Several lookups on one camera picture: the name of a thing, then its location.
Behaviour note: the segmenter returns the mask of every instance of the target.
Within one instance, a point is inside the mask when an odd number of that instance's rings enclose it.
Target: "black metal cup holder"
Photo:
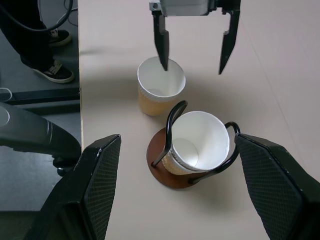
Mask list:
[[[165,125],[165,145],[163,148],[163,151],[161,154],[157,157],[155,161],[151,163],[151,166],[153,168],[156,168],[157,165],[160,163],[160,161],[167,155],[167,153],[170,151],[171,145],[172,145],[172,125],[175,123],[175,121],[182,115],[186,107],[188,106],[188,102],[183,100],[180,101],[177,105],[175,105],[172,110],[170,111],[168,118],[166,120],[166,125]],[[229,127],[232,127],[234,130],[234,133],[236,135],[240,134],[240,128],[238,124],[236,124],[233,121],[227,122],[225,125],[225,128],[228,129]],[[234,161],[237,159],[239,155],[238,147],[235,146],[232,155],[230,158],[228,158],[223,164],[218,166],[217,168],[205,172],[203,176],[200,177],[190,177],[188,180],[189,184],[196,184],[202,179],[206,179],[208,177],[211,177],[213,175],[219,174],[229,168]]]

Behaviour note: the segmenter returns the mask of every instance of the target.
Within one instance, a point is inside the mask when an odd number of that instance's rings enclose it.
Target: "gray floor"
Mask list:
[[[64,128],[81,142],[79,102],[74,103],[78,105],[47,104],[23,108],[38,115],[45,114],[43,117]],[[60,179],[50,155],[16,152],[0,146],[0,211],[40,210]]]
[[[66,12],[63,0],[41,0],[41,12],[43,22],[47,27],[54,25]],[[70,21],[78,24],[78,12],[72,12]],[[74,88],[79,86],[79,51],[78,51],[78,28],[65,22],[60,29],[65,29],[72,35],[72,43],[61,48],[54,48],[54,58],[61,61],[71,69],[76,78],[69,84],[57,84],[36,74],[30,68],[23,65],[20,56],[8,43],[0,31],[0,88],[9,88],[13,93],[38,90],[52,90],[61,88]]]

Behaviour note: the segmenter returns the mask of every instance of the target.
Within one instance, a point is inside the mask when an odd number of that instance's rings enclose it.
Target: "white shoe sole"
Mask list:
[[[49,47],[50,48],[54,48],[54,47],[62,47],[64,45],[67,45],[68,43],[70,43],[72,40],[71,35],[69,35],[66,39],[62,40],[62,41],[58,41],[58,42],[54,42],[54,43],[49,43]]]
[[[44,74],[43,72],[32,68],[32,70],[34,70],[35,72],[37,72],[38,74],[41,74],[42,76],[44,76],[46,79],[50,80],[51,82],[54,82],[56,84],[67,84],[72,82],[75,79],[75,74],[73,71],[71,71],[72,75],[66,79],[55,79],[52,77],[49,77],[48,75]]]

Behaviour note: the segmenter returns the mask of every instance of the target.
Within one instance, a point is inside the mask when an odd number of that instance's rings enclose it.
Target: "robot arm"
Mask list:
[[[207,16],[217,8],[222,8],[222,14],[230,14],[230,26],[223,35],[219,67],[219,74],[221,74],[236,44],[240,3],[241,0],[155,0],[150,2],[154,43],[164,70],[168,70],[169,61],[169,32],[166,30],[165,17]]]

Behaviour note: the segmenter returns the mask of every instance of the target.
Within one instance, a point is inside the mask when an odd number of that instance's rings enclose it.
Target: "person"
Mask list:
[[[37,0],[0,0],[21,24],[32,29],[45,29],[40,19]],[[34,32],[22,28],[0,9],[0,29],[26,66],[46,77],[48,80],[66,84],[74,80],[74,73],[53,58],[51,47],[64,46],[72,37],[66,30]]]

